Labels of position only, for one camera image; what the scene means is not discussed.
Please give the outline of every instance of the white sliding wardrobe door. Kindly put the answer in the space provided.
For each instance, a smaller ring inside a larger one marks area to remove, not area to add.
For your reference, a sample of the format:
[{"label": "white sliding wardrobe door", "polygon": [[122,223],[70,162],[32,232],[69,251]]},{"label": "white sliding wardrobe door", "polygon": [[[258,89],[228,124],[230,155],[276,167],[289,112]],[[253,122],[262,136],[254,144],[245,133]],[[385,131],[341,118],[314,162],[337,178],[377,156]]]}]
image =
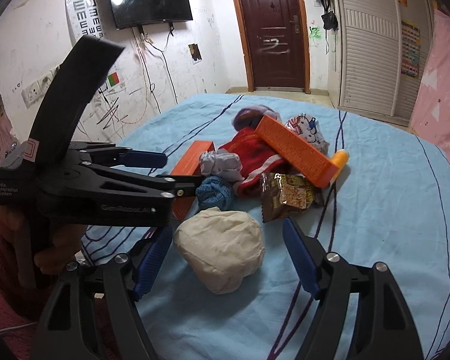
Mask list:
[{"label": "white sliding wardrobe door", "polygon": [[342,0],[345,23],[340,105],[390,115],[397,88],[399,31],[395,0]]},{"label": "white sliding wardrobe door", "polygon": [[416,96],[419,93],[423,69],[428,58],[431,42],[431,15],[428,0],[406,0],[406,6],[400,4],[402,20],[413,24],[420,31],[420,61],[418,77],[402,74],[397,105],[394,116],[410,120]]}]

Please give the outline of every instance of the tile floor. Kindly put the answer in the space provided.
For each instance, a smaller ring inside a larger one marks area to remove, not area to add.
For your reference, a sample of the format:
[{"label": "tile floor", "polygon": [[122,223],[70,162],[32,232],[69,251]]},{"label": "tile floor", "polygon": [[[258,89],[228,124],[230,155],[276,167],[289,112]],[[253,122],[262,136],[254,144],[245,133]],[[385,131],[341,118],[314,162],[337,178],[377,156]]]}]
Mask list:
[{"label": "tile floor", "polygon": [[[334,108],[334,105],[330,101],[328,96],[314,95],[314,94],[306,94],[302,92],[282,92],[282,91],[255,91],[255,92],[240,92],[237,95],[250,95],[250,96],[271,96],[278,97],[280,99],[288,99],[301,101],[306,103],[323,105],[324,107]],[[399,126],[393,123],[387,123],[390,126],[394,126],[399,128],[400,130],[407,131],[407,127]]]}]

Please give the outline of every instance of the bed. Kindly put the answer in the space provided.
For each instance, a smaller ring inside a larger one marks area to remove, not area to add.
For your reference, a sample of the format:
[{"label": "bed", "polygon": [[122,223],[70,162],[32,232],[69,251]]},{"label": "bed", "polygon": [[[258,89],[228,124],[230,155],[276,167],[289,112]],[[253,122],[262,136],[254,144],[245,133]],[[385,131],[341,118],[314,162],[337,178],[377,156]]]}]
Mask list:
[{"label": "bed", "polygon": [[[389,265],[411,309],[424,355],[431,359],[450,338],[450,165],[438,147],[355,114],[228,94],[196,95],[120,144],[157,152],[168,147],[166,168],[152,174],[170,171],[193,140],[212,140],[215,147],[231,140],[236,133],[232,118],[251,104],[273,108],[283,121],[309,113],[330,143],[329,155],[342,148],[349,152],[336,193],[323,191],[325,198],[330,195],[328,205],[299,216],[298,223],[307,235],[318,231],[324,248],[349,263]],[[317,305],[299,286],[282,240],[283,221],[263,224],[258,199],[236,199],[232,210],[246,211],[262,225],[263,266],[234,293],[214,295],[172,246],[154,288],[137,304],[157,352],[167,360],[294,359],[305,337]],[[100,264],[128,251],[146,232],[92,226],[82,244]],[[336,359],[347,356],[357,300],[350,298]]]}]

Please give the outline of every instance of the wall socket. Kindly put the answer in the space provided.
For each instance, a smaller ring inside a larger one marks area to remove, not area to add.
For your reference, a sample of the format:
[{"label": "wall socket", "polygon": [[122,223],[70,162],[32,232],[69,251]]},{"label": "wall socket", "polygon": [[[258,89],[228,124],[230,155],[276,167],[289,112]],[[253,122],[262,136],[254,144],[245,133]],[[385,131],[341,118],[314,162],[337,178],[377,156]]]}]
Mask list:
[{"label": "wall socket", "polygon": [[47,90],[50,87],[50,84],[52,83],[57,70],[58,67],[52,69],[37,81],[34,81],[22,90],[23,102],[25,103],[27,108],[30,108],[32,104],[43,99],[45,93],[47,93]]}]

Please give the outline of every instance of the orange 3d printed block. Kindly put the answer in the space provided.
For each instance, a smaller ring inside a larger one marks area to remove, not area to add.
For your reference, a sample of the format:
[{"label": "orange 3d printed block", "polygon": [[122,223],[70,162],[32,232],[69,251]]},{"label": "orange 3d printed block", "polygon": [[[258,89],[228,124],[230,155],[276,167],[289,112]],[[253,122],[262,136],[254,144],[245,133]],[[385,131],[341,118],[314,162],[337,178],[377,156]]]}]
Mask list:
[{"label": "orange 3d printed block", "polygon": [[[200,172],[200,155],[203,152],[211,152],[215,150],[214,143],[208,140],[194,141],[185,154],[180,158],[179,162],[173,168],[171,175],[199,176]],[[194,197],[177,199],[173,205],[173,213],[175,218],[183,221],[187,216],[188,210],[193,204]]]},{"label": "orange 3d printed block", "polygon": [[317,187],[327,187],[339,170],[313,145],[269,116],[262,118],[255,132]]}]

